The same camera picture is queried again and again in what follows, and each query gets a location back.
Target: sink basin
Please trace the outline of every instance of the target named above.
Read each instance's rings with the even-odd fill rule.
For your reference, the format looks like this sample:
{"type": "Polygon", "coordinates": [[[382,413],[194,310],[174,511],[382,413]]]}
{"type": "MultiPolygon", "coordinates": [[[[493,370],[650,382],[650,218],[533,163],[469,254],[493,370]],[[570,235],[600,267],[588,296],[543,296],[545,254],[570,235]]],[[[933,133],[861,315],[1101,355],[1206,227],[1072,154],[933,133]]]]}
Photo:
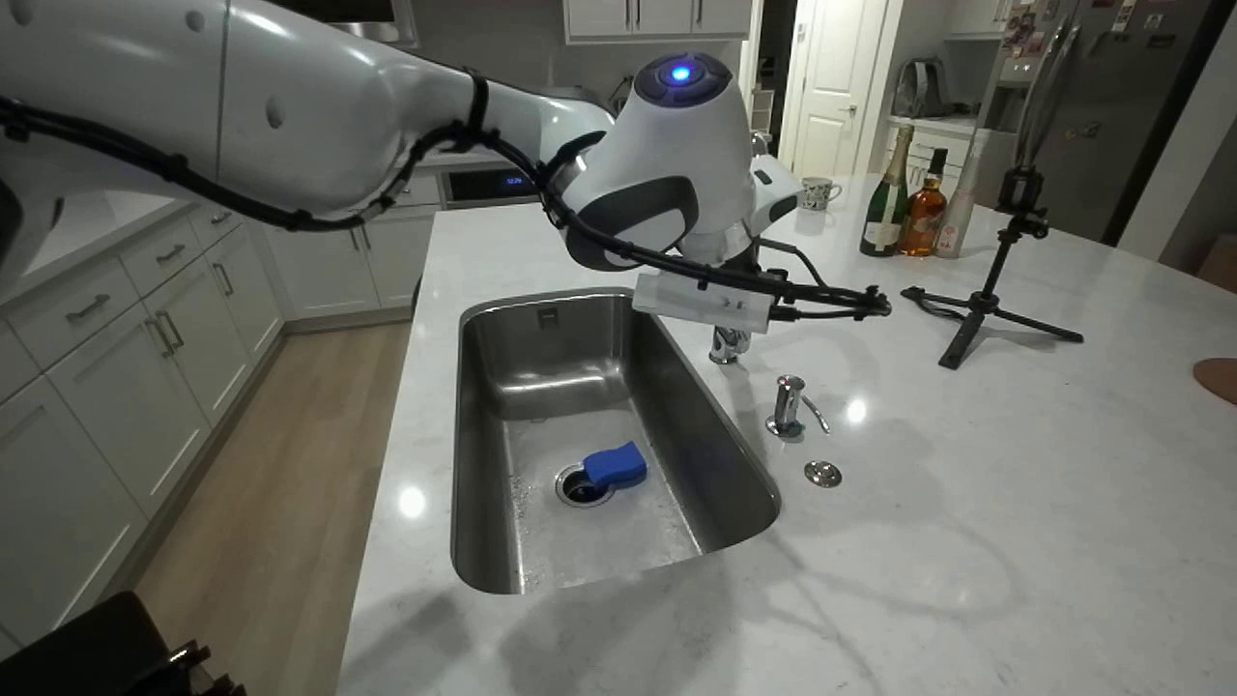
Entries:
{"type": "Polygon", "coordinates": [[[475,307],[462,338],[454,566],[495,597],[634,578],[775,526],[776,485],[627,290],[475,307]],[[637,489],[583,455],[634,442],[637,489]]]}

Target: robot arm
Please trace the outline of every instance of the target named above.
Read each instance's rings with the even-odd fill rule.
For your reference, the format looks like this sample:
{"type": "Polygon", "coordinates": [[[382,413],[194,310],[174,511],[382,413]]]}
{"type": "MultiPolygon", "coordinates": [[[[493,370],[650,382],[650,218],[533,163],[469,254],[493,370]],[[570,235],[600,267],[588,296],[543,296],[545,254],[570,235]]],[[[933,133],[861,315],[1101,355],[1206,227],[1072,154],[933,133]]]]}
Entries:
{"type": "Polygon", "coordinates": [[[717,284],[850,317],[890,310],[879,290],[726,271],[794,190],[754,167],[739,92],[712,58],[655,61],[611,122],[265,0],[15,0],[0,12],[0,127],[3,276],[22,271],[74,190],[199,192],[277,227],[356,227],[433,143],[464,138],[543,186],[583,267],[650,262],[699,296],[717,284]]]}

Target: hardwood floor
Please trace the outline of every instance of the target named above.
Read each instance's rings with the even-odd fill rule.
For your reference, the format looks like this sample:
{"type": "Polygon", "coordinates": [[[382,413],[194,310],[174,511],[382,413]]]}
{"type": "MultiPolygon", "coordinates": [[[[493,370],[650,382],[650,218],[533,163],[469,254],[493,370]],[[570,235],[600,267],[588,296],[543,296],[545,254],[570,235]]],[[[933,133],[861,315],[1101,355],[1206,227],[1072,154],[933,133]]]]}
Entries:
{"type": "Polygon", "coordinates": [[[257,696],[332,696],[405,326],[292,338],[137,591],[257,696]]]}

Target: wine bottle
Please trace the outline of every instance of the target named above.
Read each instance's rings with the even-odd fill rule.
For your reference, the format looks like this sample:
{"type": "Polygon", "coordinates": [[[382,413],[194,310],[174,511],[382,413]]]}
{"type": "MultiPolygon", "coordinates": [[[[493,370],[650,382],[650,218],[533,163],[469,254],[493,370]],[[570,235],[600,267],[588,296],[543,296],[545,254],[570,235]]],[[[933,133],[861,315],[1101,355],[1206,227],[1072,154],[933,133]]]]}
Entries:
{"type": "Polygon", "coordinates": [[[910,190],[906,190],[906,154],[914,149],[914,127],[896,127],[896,149],[890,160],[887,177],[879,182],[873,196],[866,200],[866,220],[861,220],[861,254],[892,254],[901,241],[901,220],[910,208],[910,190]]]}
{"type": "Polygon", "coordinates": [[[901,227],[901,250],[906,254],[936,254],[936,241],[944,227],[944,214],[946,214],[946,196],[938,192],[938,177],[944,177],[944,160],[950,150],[933,150],[924,186],[914,192],[906,227],[901,227]]]}

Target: tripod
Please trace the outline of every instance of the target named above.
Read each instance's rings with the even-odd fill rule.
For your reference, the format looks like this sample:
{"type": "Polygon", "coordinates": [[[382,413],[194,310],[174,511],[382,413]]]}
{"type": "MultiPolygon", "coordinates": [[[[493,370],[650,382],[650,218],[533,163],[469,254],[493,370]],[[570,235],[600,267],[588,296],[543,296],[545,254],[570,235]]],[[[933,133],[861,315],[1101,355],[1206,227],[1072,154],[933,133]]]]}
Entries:
{"type": "Polygon", "coordinates": [[[1072,330],[1060,330],[1060,326],[1044,326],[1044,323],[1034,323],[1034,317],[1021,317],[1021,315],[1005,315],[1000,299],[999,299],[999,284],[1000,284],[1000,271],[1005,271],[1005,259],[1008,259],[1013,244],[1021,244],[1021,235],[1035,235],[1035,241],[1047,235],[1044,208],[1035,208],[1040,186],[1044,186],[1044,177],[1035,171],[1008,171],[1005,174],[1000,214],[1013,214],[1013,218],[1008,218],[1008,223],[1000,232],[1000,249],[999,249],[999,259],[990,267],[990,278],[984,284],[980,296],[944,299],[944,296],[928,296],[924,288],[901,290],[901,299],[917,302],[924,315],[946,317],[946,323],[962,323],[954,339],[950,339],[950,350],[938,355],[938,368],[946,368],[946,370],[962,368],[962,360],[971,355],[971,343],[980,339],[980,330],[984,330],[987,317],[1000,317],[1000,323],[1047,334],[1057,339],[1082,343],[1082,334],[1072,334],[1072,330]]]}

